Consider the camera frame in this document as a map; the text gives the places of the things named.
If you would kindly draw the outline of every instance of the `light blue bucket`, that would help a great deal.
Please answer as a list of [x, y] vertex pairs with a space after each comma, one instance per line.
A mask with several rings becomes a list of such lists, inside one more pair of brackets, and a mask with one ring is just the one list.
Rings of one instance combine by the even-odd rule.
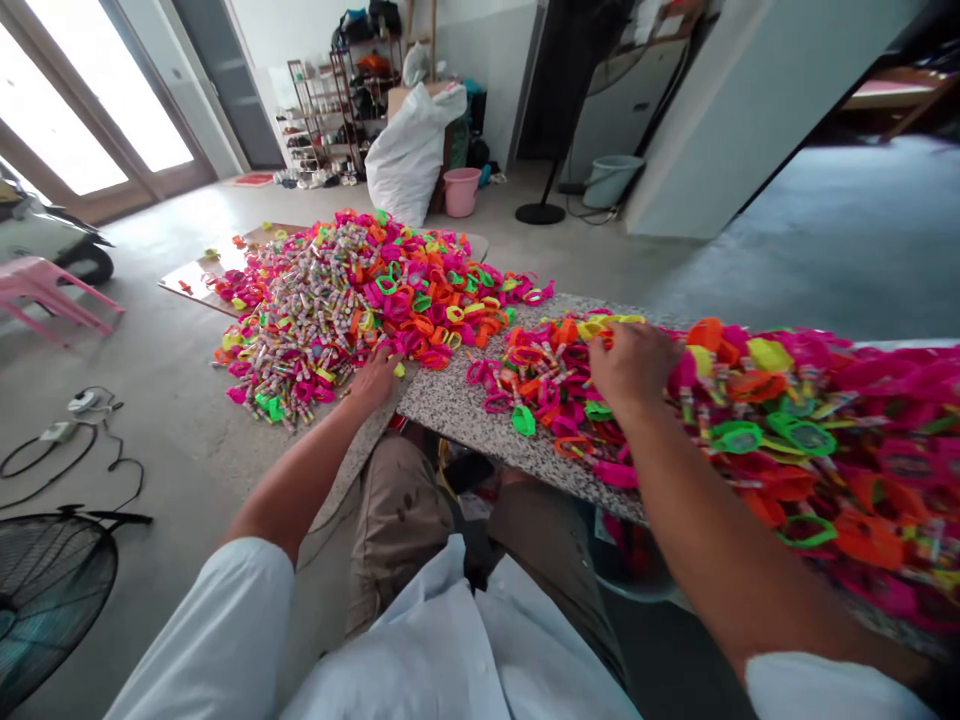
[[644, 166], [644, 159], [633, 155], [607, 155], [593, 161], [587, 178], [583, 204], [591, 208], [609, 208], [620, 201], [627, 185]]

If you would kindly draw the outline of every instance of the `pink bucket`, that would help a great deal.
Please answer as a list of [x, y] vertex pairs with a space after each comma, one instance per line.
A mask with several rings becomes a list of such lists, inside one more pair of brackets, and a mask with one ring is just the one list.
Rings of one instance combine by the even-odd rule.
[[449, 170], [443, 174], [447, 215], [466, 217], [473, 214], [480, 187], [480, 171], [476, 168]]

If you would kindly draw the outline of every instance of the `door frame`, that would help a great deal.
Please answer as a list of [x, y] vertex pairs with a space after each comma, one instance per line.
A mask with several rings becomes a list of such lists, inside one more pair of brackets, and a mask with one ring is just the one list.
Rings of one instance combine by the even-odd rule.
[[115, 0], [99, 0], [193, 160], [153, 173], [25, 0], [0, 0], [0, 23], [127, 176], [127, 182], [77, 195], [5, 123], [5, 157], [44, 195], [91, 224], [128, 214], [216, 179], [213, 167]]
[[[190, 51], [193, 54], [193, 57], [196, 58], [196, 63], [199, 65], [199, 70], [203, 72], [203, 76], [206, 80], [207, 86], [210, 88], [210, 93], [212, 98], [208, 96], [211, 104], [215, 104], [219, 113], [217, 113], [217, 119], [220, 125], [223, 127], [224, 132], [231, 138], [231, 145], [234, 146], [235, 151], [239, 151], [240, 157], [242, 158], [242, 164], [245, 166], [247, 171], [273, 171], [286, 168], [286, 158], [284, 152], [280, 149], [280, 157], [282, 162], [279, 165], [269, 165], [266, 167], [254, 167], [250, 161], [250, 153], [247, 151], [247, 147], [243, 142], [243, 138], [240, 136], [240, 133], [237, 132], [236, 126], [233, 124], [233, 120], [230, 118], [230, 113], [227, 112], [226, 104], [223, 102], [223, 99], [220, 97], [220, 91], [217, 89], [217, 84], [213, 80], [213, 73], [211, 68], [207, 67], [207, 62], [203, 59], [203, 55], [198, 50], [200, 43], [194, 37], [193, 32], [190, 27], [184, 21], [183, 17], [180, 15], [180, 9], [177, 7], [179, 0], [161, 0], [161, 7], [166, 5], [169, 8], [169, 12], [173, 14], [176, 18], [176, 22], [179, 24], [179, 29], [183, 30], [183, 37], [187, 43], [190, 45]], [[267, 122], [267, 127], [274, 131], [274, 140], [276, 140], [275, 134], [275, 125], [273, 121], [273, 114], [267, 111], [267, 104], [263, 100], [263, 95], [260, 93], [260, 87], [257, 85], [257, 80], [253, 75], [253, 60], [250, 57], [250, 49], [247, 47], [247, 40], [244, 37], [243, 30], [240, 27], [239, 20], [237, 19], [236, 10], [233, 7], [233, 4], [230, 0], [219, 0], [220, 7], [223, 8], [224, 15], [227, 18], [228, 24], [230, 25], [230, 30], [233, 32], [233, 37], [237, 41], [237, 45], [240, 48], [240, 54], [243, 57], [243, 62], [247, 75], [250, 78], [250, 84], [253, 87], [253, 93], [257, 98], [257, 102], [260, 105], [260, 110], [263, 112], [264, 119]]]

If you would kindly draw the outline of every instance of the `scooter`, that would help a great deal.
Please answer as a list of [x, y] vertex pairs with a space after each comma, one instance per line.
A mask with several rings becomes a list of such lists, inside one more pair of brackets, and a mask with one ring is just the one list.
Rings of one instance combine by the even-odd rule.
[[0, 264], [37, 255], [88, 285], [100, 285], [113, 275], [113, 260], [98, 245], [115, 247], [65, 208], [44, 205], [0, 165]]

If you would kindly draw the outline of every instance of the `red doormat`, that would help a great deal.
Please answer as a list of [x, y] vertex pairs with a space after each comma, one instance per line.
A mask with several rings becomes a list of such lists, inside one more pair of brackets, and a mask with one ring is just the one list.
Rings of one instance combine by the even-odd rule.
[[273, 173], [247, 173], [226, 182], [234, 187], [263, 187], [273, 182]]

